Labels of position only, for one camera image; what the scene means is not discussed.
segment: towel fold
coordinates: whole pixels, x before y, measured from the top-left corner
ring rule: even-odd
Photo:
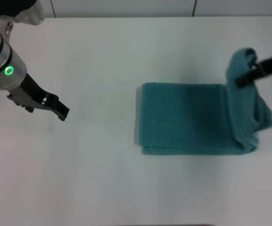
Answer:
[[[272,127],[272,112],[255,84],[235,79],[251,70],[256,53],[236,52],[227,84],[145,83],[139,142],[144,154],[245,154],[257,148],[256,132]]]

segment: cable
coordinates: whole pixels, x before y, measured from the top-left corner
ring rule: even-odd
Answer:
[[[194,2],[194,7],[193,7],[193,11],[192,11],[192,17],[194,17],[194,13],[196,12],[197,2],[198,2],[198,0],[196,0]]]
[[[50,0],[50,2],[51,2],[52,9],[53,9],[54,17],[56,18],[56,13],[55,13],[55,10],[54,10],[54,6],[53,6],[52,0]]]

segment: textured fabric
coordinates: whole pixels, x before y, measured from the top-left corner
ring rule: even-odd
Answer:
[[[256,132],[272,126],[272,113],[256,86],[234,80],[250,71],[254,50],[239,50],[227,84],[145,83],[139,142],[144,154],[245,154],[257,148]]]

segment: white wall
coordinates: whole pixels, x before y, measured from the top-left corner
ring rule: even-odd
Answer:
[[[195,16],[272,16],[272,0],[198,0]]]
[[[195,0],[52,0],[56,17],[191,16]]]

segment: white tabletop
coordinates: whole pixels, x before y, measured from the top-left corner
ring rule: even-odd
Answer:
[[[272,17],[46,19],[15,24],[10,43],[70,112],[0,92],[0,226],[272,225],[272,129],[243,156],[135,144],[141,84],[225,83],[237,49],[272,56]],[[272,77],[258,86],[272,109]]]

